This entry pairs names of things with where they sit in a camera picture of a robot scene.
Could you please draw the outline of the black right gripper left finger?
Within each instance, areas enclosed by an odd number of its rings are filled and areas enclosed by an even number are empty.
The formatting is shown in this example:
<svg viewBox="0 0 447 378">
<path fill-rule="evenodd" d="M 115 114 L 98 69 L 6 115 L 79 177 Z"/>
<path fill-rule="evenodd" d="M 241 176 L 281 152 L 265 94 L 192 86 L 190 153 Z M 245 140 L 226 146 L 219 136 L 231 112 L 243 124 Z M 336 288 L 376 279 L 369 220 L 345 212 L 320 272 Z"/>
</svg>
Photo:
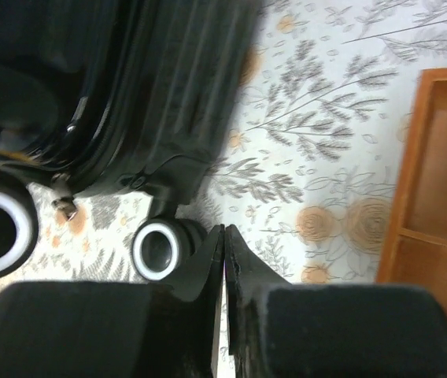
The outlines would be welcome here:
<svg viewBox="0 0 447 378">
<path fill-rule="evenodd" d="M 21 282 L 0 294 L 0 377 L 214 377 L 224 229 L 156 283 Z"/>
</svg>

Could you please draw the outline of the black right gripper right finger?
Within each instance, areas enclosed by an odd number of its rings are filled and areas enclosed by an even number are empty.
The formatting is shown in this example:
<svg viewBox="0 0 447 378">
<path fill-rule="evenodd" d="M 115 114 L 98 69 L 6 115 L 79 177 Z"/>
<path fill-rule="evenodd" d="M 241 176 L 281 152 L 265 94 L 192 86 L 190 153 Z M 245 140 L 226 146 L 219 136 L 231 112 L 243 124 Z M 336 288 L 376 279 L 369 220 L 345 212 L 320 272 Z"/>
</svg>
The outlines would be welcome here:
<svg viewBox="0 0 447 378">
<path fill-rule="evenodd" d="M 293 284 L 235 226 L 225 278 L 239 377 L 447 377 L 447 316 L 420 287 Z"/>
</svg>

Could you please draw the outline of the black suitcase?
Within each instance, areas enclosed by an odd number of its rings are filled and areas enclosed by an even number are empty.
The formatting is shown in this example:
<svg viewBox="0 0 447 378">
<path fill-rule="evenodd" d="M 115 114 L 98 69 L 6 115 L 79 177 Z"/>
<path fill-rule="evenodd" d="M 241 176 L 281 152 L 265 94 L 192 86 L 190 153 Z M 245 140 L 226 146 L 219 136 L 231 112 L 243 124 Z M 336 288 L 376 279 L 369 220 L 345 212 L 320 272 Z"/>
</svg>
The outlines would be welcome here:
<svg viewBox="0 0 447 378">
<path fill-rule="evenodd" d="M 0 1 L 0 277 L 39 234 L 30 183 L 147 193 L 131 260 L 163 280 L 206 234 L 175 217 L 220 154 L 259 1 Z"/>
</svg>

